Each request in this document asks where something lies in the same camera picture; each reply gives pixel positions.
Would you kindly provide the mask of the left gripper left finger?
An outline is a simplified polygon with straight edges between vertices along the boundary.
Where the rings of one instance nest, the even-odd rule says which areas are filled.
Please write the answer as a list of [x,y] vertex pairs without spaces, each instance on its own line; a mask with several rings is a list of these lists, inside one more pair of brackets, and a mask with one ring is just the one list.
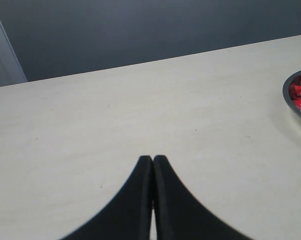
[[154,196],[150,156],[140,156],[125,184],[93,218],[65,240],[148,240]]

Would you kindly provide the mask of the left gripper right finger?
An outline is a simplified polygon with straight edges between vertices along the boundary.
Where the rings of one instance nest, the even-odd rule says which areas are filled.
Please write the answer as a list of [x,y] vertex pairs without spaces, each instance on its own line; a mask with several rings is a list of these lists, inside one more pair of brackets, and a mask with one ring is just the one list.
[[246,236],[206,209],[185,187],[169,160],[153,160],[154,211],[159,240],[244,240]]

